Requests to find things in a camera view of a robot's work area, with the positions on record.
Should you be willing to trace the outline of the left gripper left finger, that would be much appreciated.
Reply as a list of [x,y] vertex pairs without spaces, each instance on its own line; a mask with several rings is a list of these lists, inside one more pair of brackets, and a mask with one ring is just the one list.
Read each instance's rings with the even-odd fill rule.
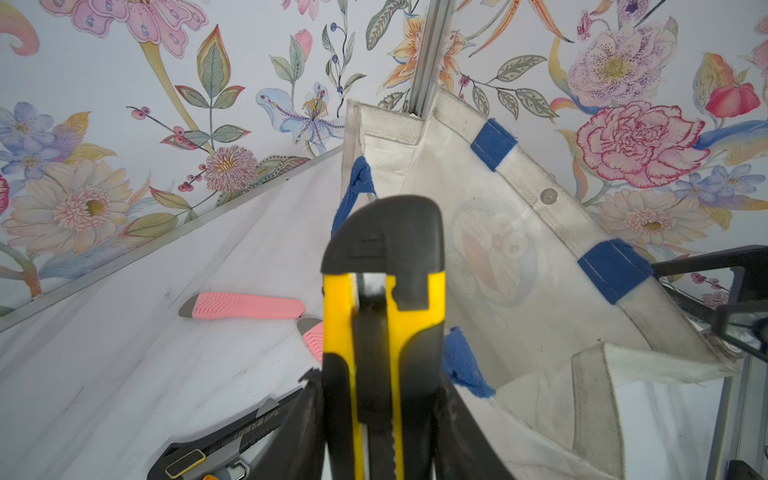
[[286,419],[253,465],[249,479],[320,479],[325,458],[321,371],[307,371]]

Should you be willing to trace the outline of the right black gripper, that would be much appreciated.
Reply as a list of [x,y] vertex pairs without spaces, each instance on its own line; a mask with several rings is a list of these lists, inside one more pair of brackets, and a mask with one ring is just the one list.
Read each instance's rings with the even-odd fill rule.
[[728,298],[714,308],[687,294],[667,292],[687,314],[710,326],[726,343],[763,362],[767,360],[767,248],[743,246],[690,258],[651,265],[656,279],[678,274],[701,273],[728,268],[733,281]]

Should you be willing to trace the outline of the small yellow black knife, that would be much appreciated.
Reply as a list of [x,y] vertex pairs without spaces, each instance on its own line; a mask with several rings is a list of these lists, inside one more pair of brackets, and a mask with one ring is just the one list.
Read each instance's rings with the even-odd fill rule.
[[253,460],[244,454],[278,430],[303,389],[268,397],[244,416],[198,439],[174,442],[150,467],[149,479],[245,479]]

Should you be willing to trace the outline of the yellow black utility knife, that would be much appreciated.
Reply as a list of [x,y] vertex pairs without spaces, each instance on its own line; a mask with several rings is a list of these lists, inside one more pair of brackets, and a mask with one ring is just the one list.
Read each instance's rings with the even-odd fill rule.
[[352,214],[322,259],[324,423],[336,479],[427,479],[440,390],[442,216],[425,197]]

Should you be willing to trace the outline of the white canvas cartoon pouch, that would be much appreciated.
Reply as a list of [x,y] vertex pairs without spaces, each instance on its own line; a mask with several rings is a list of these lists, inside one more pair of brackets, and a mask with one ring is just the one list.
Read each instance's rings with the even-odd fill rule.
[[502,125],[440,92],[427,118],[347,108],[342,191],[354,208],[422,195],[443,216],[448,309],[487,378],[470,409],[519,479],[622,479],[616,390],[735,374],[655,280]]

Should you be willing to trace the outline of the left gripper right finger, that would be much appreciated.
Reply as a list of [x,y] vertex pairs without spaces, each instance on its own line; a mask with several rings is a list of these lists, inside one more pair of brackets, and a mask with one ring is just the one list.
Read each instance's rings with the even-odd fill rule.
[[515,479],[444,373],[433,407],[433,424],[437,479]]

